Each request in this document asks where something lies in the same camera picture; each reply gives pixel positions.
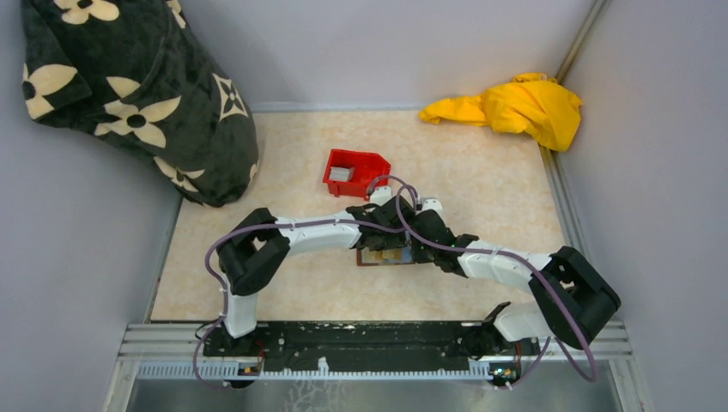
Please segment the yellow credit card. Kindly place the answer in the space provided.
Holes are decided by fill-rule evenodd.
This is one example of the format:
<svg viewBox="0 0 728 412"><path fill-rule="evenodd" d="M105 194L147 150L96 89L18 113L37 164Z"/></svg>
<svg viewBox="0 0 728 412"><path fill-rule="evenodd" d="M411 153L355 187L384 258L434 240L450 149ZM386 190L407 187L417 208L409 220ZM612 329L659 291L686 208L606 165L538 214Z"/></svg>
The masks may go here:
<svg viewBox="0 0 728 412"><path fill-rule="evenodd" d="M362 251L361 262L365 265L375 265L382 262L383 255L381 251Z"/></svg>
<svg viewBox="0 0 728 412"><path fill-rule="evenodd" d="M404 249L391 249L382 251L383 262L388 264L400 264L406 258Z"/></svg>

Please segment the brown leather card holder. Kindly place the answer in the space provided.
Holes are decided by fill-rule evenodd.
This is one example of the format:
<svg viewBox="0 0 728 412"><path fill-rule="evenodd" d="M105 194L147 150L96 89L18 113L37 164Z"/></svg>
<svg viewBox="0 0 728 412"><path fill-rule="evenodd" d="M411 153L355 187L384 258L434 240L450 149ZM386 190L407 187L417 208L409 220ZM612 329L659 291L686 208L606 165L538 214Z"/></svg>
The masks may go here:
<svg viewBox="0 0 728 412"><path fill-rule="evenodd" d="M409 247L372 251L362 249L356 253L356 264L361 267L366 266L392 266L414 264Z"/></svg>

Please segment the red plastic bin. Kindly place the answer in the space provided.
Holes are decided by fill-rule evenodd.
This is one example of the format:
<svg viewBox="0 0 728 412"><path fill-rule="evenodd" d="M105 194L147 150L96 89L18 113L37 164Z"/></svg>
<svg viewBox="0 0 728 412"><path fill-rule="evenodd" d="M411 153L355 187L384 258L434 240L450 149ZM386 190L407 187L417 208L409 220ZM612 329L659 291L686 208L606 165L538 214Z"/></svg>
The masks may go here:
<svg viewBox="0 0 728 412"><path fill-rule="evenodd" d="M354 177L349 182L336 182L328 179L331 167L353 167ZM368 199L367 188L377 177L388 174L391 163L381 154L333 148L324 170L322 182L334 197L359 197Z"/></svg>

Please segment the grey cards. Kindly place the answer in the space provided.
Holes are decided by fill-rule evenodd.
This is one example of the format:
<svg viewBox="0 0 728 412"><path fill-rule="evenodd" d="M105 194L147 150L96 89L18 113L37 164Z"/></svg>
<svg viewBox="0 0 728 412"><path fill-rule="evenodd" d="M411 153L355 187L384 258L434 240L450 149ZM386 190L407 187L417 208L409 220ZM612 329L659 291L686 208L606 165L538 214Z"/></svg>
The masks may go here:
<svg viewBox="0 0 728 412"><path fill-rule="evenodd" d="M336 182L349 182L355 174L353 167L331 167L328 179Z"/></svg>

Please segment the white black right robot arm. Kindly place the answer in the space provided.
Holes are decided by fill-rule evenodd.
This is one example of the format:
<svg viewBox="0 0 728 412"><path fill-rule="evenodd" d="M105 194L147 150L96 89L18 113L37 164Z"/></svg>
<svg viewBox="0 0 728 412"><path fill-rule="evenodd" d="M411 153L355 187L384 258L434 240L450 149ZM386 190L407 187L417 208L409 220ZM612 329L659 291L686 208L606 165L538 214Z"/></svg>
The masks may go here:
<svg viewBox="0 0 728 412"><path fill-rule="evenodd" d="M517 341L531 337L554 337L583 350L621 307L616 291L571 246L533 253L499 247L467 233L454 235L434 200L404 220L417 259L446 273L497 282L532 295L531 303L503 306L489 320L483 341L495 354L505 354Z"/></svg>

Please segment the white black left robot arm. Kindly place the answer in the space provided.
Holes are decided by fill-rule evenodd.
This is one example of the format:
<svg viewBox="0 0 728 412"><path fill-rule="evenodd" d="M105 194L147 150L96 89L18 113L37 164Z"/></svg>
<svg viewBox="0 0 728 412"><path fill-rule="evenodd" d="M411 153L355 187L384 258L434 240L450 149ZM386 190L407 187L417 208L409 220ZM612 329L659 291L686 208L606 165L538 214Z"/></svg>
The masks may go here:
<svg viewBox="0 0 728 412"><path fill-rule="evenodd" d="M388 251L409 240L398 217L412 217L416 208L399 206L390 186L378 186L371 202L333 215L289 219L267 208L253 210L225 239L214 243L224 274L223 342L237 355L251 353L258 342L258 292L270 283L282 262L302 253L326 249Z"/></svg>

